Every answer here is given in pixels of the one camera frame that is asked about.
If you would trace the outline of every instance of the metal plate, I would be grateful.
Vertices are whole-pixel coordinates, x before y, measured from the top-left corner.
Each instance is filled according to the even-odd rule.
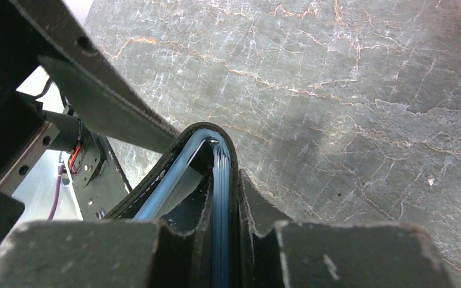
[[[73,177],[73,190],[84,220],[101,219],[102,214],[108,213],[131,191],[106,137],[95,134],[93,137],[96,141],[81,159],[79,174]],[[97,166],[93,171],[84,171],[83,166],[90,164]]]

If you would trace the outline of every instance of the purple cable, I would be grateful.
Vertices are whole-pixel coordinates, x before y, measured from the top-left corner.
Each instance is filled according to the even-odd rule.
[[[47,221],[50,221],[54,218],[55,211],[57,210],[57,204],[59,203],[59,192],[61,191],[61,178],[62,173],[64,171],[64,164],[59,165],[59,170],[57,172],[57,181],[56,181],[56,191],[54,194],[54,202],[52,203],[52,207],[50,209],[49,217]]]

